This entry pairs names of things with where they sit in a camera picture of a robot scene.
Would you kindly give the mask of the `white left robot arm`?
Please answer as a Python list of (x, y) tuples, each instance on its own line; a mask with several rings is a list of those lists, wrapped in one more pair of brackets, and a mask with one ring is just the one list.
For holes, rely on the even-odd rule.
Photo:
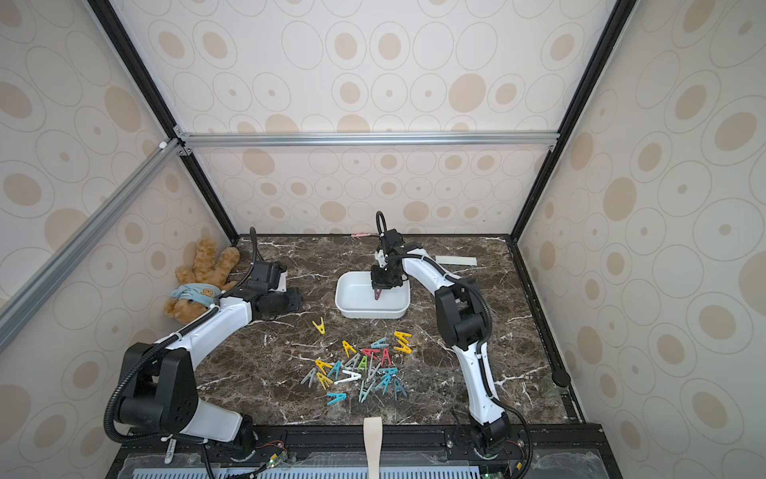
[(175, 333), (155, 343), (138, 342), (125, 352), (104, 413), (105, 433), (122, 444), (159, 437), (217, 444), (244, 459), (255, 450), (253, 420), (201, 400), (195, 370), (246, 325), (299, 311), (301, 294), (287, 286), (281, 263), (255, 259), (229, 289), (194, 283), (179, 287), (173, 296), (198, 299), (205, 309)]

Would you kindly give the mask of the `yellow clothespin apart from pile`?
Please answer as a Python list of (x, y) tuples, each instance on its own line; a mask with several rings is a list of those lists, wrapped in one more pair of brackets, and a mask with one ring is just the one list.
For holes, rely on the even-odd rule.
[(317, 323), (316, 321), (313, 321), (312, 324), (313, 324), (313, 326), (317, 329), (317, 331), (321, 335), (326, 335), (326, 326), (325, 326), (325, 322), (324, 322), (324, 318), (323, 317), (321, 317), (321, 319), (319, 319), (319, 323)]

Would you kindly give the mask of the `white plastic storage box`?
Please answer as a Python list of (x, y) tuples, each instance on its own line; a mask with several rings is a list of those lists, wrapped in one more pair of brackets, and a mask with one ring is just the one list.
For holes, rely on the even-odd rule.
[(369, 271), (349, 271), (336, 285), (335, 305), (347, 319), (401, 319), (410, 301), (409, 281), (402, 287), (383, 289), (377, 297)]

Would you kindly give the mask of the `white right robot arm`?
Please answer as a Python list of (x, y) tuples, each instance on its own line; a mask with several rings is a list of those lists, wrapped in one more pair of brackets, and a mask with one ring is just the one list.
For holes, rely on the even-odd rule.
[(498, 455), (516, 439), (516, 432), (528, 433), (529, 425), (520, 411), (498, 397), (488, 359), (493, 322), (486, 299), (472, 279), (450, 273), (420, 243), (408, 243), (399, 231), (387, 227), (381, 213), (376, 227), (379, 247), (370, 273), (375, 297), (403, 287), (407, 279), (432, 293), (438, 333), (457, 355), (465, 379), (475, 450), (481, 457)]

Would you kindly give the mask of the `grey clothespin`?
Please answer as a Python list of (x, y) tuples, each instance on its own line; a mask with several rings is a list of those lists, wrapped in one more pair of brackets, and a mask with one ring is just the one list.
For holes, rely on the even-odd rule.
[(302, 385), (306, 385), (307, 387), (312, 387), (313, 383), (315, 382), (316, 375), (318, 373), (317, 367), (313, 367), (305, 377), (303, 377), (303, 380), (300, 382)]

